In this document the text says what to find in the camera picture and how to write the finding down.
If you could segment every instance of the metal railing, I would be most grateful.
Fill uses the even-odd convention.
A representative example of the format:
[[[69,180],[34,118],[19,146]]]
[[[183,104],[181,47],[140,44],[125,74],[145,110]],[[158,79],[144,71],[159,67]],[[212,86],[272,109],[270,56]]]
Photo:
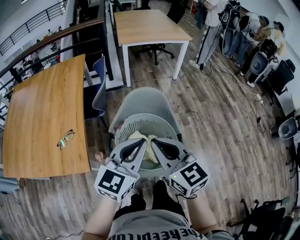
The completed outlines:
[[[51,21],[53,18],[59,15],[63,15],[66,12],[67,1],[68,0],[61,0],[61,2],[45,9],[25,22],[8,38],[6,38],[2,44],[0,44],[0,54],[3,56],[12,46],[16,44],[17,41],[32,32],[38,26],[45,22]]]

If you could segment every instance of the power strip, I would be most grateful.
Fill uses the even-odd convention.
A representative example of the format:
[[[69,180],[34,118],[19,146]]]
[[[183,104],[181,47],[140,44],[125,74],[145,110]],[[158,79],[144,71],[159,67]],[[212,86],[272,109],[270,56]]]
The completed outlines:
[[[258,101],[259,101],[261,104],[263,104],[263,99],[262,99],[261,95],[259,95],[259,94],[257,93],[256,96],[257,96]]]

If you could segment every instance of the table leg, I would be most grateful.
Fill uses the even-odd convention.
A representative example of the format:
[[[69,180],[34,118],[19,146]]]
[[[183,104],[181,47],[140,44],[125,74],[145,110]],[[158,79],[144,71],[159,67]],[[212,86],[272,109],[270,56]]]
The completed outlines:
[[[85,61],[84,61],[84,76],[85,76],[85,80],[87,81],[88,85],[92,86],[93,85],[92,78],[90,76],[90,72],[89,72],[88,66],[86,65]]]
[[[112,19],[112,26],[114,26],[114,18],[113,18],[113,4],[109,4],[109,9],[111,11],[111,19]]]
[[[184,59],[184,55],[186,54],[187,48],[188,48],[188,41],[184,42],[181,45],[180,53],[179,53],[177,63],[176,63],[176,67],[175,67],[175,70],[174,70],[174,73],[173,73],[173,80],[177,79],[177,77],[178,77],[178,73],[179,73],[179,70],[181,68],[182,61]]]
[[[124,59],[126,85],[129,88],[129,87],[131,87],[131,82],[130,82],[130,72],[129,72],[128,46],[123,44],[122,49],[123,49],[123,59]]]

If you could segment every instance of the gray chair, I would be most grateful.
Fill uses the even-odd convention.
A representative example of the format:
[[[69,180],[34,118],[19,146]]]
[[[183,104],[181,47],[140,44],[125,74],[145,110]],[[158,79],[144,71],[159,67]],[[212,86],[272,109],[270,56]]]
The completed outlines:
[[[101,83],[83,89],[84,119],[100,117],[106,130],[108,130],[103,118],[106,110],[105,56],[95,62],[93,68],[98,73]]]
[[[114,138],[117,128],[124,120],[138,113],[151,113],[166,120],[174,129],[177,138],[182,142],[182,136],[177,126],[176,119],[170,103],[166,96],[158,89],[143,87],[138,88],[125,97],[117,114],[109,126],[108,151],[111,152],[111,141]]]

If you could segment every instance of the wooden floor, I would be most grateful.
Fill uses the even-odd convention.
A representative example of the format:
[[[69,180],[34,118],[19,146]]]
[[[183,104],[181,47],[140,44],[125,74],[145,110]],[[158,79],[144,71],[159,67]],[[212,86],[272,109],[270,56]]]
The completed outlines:
[[[151,3],[151,8],[167,13],[166,2]],[[170,100],[178,124],[181,127],[185,145],[202,159],[211,174],[208,185],[202,190],[219,224],[226,229],[228,221],[243,218],[241,198],[248,203],[255,199],[263,202],[291,196],[287,211],[291,211],[296,197],[296,178],[285,162],[289,154],[285,149],[290,141],[273,140],[269,128],[273,119],[262,118],[266,132],[262,134],[256,126],[254,95],[247,92],[232,77],[220,72],[208,62],[204,73],[191,67],[198,48],[201,31],[195,26],[193,16],[186,11],[181,26],[194,40],[189,44],[179,77],[172,80],[180,45],[169,44],[167,50],[175,54],[175,59],[164,53],[158,54],[159,65],[154,65],[150,53],[141,54],[136,59],[129,51],[131,88],[107,93],[108,120],[112,121],[124,97],[132,90],[143,86],[160,89]],[[238,69],[231,60],[224,58],[220,51],[216,57],[233,72]],[[225,69],[215,61],[216,66]],[[259,88],[251,89],[259,93]],[[270,109],[270,99],[263,97]],[[261,105],[257,112],[266,115]],[[95,161],[97,150],[105,151],[106,134],[101,122],[86,122],[89,157]],[[54,177],[46,180],[22,180],[21,189],[14,195],[29,214],[32,224],[44,238],[79,233],[85,228],[98,195],[93,187],[97,172]],[[14,240],[41,239],[30,226],[19,205],[9,195],[0,195],[0,228]]]

